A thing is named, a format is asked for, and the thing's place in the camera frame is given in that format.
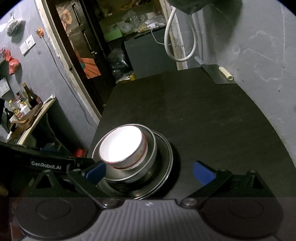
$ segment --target stacked bowls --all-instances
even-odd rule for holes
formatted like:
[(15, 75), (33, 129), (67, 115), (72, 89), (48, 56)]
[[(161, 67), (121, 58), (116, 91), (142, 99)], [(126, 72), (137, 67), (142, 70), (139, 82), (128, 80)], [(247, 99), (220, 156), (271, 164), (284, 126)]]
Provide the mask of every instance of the stacked bowls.
[(107, 133), (96, 145), (93, 159), (106, 163), (104, 179), (112, 186), (136, 186), (140, 179), (148, 180), (155, 162), (157, 144), (153, 132), (146, 126), (127, 124)]

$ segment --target white cable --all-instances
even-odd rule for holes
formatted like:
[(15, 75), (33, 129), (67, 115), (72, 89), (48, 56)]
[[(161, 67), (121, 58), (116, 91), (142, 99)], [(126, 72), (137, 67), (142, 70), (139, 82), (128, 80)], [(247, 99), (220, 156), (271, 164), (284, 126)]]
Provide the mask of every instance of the white cable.
[(176, 62), (185, 62), (188, 59), (190, 59), (194, 55), (194, 53), (196, 51), (196, 47), (197, 47), (197, 31), (195, 29), (194, 23), (192, 22), (192, 19), (189, 16), (187, 16), (189, 25), (190, 25), (192, 33), (193, 33), (193, 40), (194, 40), (193, 49), (192, 49), (191, 53), (185, 58), (176, 58), (174, 55), (172, 55), (172, 53), (170, 52), (170, 49), (168, 47), (168, 37), (169, 37), (170, 27), (172, 25), (172, 21), (174, 19), (176, 11), (177, 11), (177, 9), (175, 7), (173, 7), (173, 10), (172, 10), (172, 12), (170, 14), (170, 17), (168, 19), (168, 24), (167, 24), (167, 26), (165, 28), (165, 51), (167, 52), (168, 56), (172, 60), (174, 60)]
[(152, 33), (152, 36), (153, 36), (155, 42), (157, 42), (158, 44), (161, 44), (161, 45), (165, 45), (165, 44), (163, 44), (163, 43), (159, 43), (159, 42), (156, 40), (156, 38), (154, 37), (154, 34), (153, 34), (152, 30), (153, 30), (153, 28), (151, 29), (151, 33)]
[(59, 67), (57, 66), (57, 62), (56, 62), (55, 59), (54, 59), (54, 55), (53, 55), (53, 53), (52, 53), (50, 47), (48, 46), (48, 44), (47, 44), (47, 42), (45, 41), (44, 37), (43, 37), (43, 36), (41, 36), (41, 37), (42, 37), (43, 41), (45, 42), (45, 44), (46, 44), (46, 46), (47, 46), (47, 48), (48, 48), (48, 50), (49, 50), (49, 52), (50, 52), (50, 54), (51, 54), (51, 56), (52, 56), (52, 59), (53, 59), (53, 61), (54, 61), (55, 66), (57, 67), (57, 70), (59, 71), (59, 74), (61, 75), (61, 77), (63, 78), (63, 80), (65, 81), (65, 83), (67, 84), (67, 86), (69, 87), (70, 91), (72, 92), (74, 98), (75, 98), (76, 101), (78, 102), (78, 104), (79, 104), (79, 106), (80, 106), (80, 108), (81, 108), (81, 110), (82, 110), (82, 112), (83, 112), (83, 114), (84, 114), (84, 118), (85, 118), (86, 122), (88, 123), (88, 125), (89, 125), (91, 128), (95, 129), (95, 128), (90, 124), (89, 120), (87, 119), (86, 112), (85, 112), (85, 109), (83, 108), (82, 104), (79, 102), (79, 100), (77, 99), (77, 97), (76, 97), (74, 91), (72, 90), (71, 86), (69, 85), (69, 83), (66, 81), (66, 79), (65, 79), (64, 76), (62, 75), (61, 71), (59, 70)]

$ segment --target gray wall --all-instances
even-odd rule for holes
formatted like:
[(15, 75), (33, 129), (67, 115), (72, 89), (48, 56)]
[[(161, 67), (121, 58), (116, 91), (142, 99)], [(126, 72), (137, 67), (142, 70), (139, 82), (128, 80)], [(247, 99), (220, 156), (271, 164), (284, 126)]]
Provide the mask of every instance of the gray wall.
[[(177, 17), (186, 54), (193, 35)], [(193, 15), (206, 64), (224, 66), (257, 104), (296, 165), (296, 17), (276, 0), (216, 1)], [(188, 67), (198, 67), (191, 58)]]
[[(44, 29), (44, 26), (36, 10), (34, 0), (23, 0), (12, 10), (15, 12), (15, 18), (22, 18), (25, 24), (20, 26), (14, 37), (8, 37), (6, 30), (1, 32), (0, 46), (4, 46), (11, 51), (12, 56), (20, 61), (21, 68), (14, 75), (9, 76), (8, 64), (5, 62), (1, 67), (2, 75), (7, 78), (12, 90), (12, 92), (6, 93), (2, 98), (7, 101), (14, 99), (23, 82), (26, 82), (28, 87), (32, 88), (34, 93), (39, 95), (43, 101), (51, 94), (55, 94), (57, 101), (49, 109), (48, 114), (50, 124), (57, 137), (68, 148), (88, 149), (95, 133), (93, 127), (96, 127), (96, 124), (86, 111), (87, 118), (93, 127), (87, 124), (79, 104), (58, 72), (45, 42), (35, 34), (37, 28), (42, 27)], [(0, 25), (7, 23), (9, 19), (10, 15), (7, 13), (0, 20)], [(23, 56), (19, 46), (31, 34), (36, 45)], [(46, 33), (44, 39), (54, 53)], [(67, 78), (60, 60), (56, 56), (55, 59), (59, 69)], [(0, 140), (4, 141), (6, 137), (7, 133), (0, 127)]]

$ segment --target white bowl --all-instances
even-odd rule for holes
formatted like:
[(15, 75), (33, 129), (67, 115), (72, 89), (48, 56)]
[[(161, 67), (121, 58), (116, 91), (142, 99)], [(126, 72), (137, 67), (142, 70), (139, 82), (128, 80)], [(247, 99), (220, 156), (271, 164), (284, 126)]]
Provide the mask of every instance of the white bowl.
[(136, 126), (118, 127), (100, 141), (101, 160), (117, 169), (136, 167), (147, 153), (147, 140)]

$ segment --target plastic bag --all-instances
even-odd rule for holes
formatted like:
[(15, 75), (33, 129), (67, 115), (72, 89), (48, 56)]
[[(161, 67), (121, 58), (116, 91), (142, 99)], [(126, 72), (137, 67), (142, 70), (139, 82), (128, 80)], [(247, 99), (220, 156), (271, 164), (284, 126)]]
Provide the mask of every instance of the plastic bag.
[(117, 22), (116, 24), (120, 28), (120, 30), (125, 34), (129, 34), (133, 32), (133, 25), (130, 23), (121, 21), (121, 22)]
[(142, 15), (139, 16), (139, 20), (140, 20), (140, 23), (141, 24), (143, 24), (146, 19), (147, 19), (147, 15), (146, 14), (142, 14)]
[(122, 17), (122, 20), (126, 23), (130, 23), (133, 26), (134, 32), (136, 32), (136, 29), (141, 25), (137, 14), (133, 10), (128, 11)]
[(159, 26), (166, 26), (166, 20), (161, 14), (156, 15), (153, 18), (145, 20), (144, 23), (141, 24), (141, 26), (138, 27), (137, 30), (138, 30), (138, 32), (141, 33), (141, 32), (145, 32), (149, 29), (153, 29), (153, 28), (156, 28)]
[(13, 32), (18, 28), (18, 26), (22, 23), (22, 19), (15, 19), (13, 13), (10, 14), (10, 20), (8, 21), (7, 25), (7, 35), (11, 37)]
[(119, 82), (124, 81), (124, 80), (130, 80), (130, 75), (132, 75), (132, 74), (133, 74), (133, 71), (125, 73), (120, 78), (116, 79), (115, 84), (118, 84)]
[(126, 63), (124, 52), (122, 49), (113, 49), (107, 57), (110, 63), (112, 74), (116, 79), (119, 79), (126, 72), (130, 71), (130, 67)]
[(9, 74), (13, 75), (20, 66), (20, 62), (11, 56), (9, 50), (4, 50), (5, 60), (8, 62)]

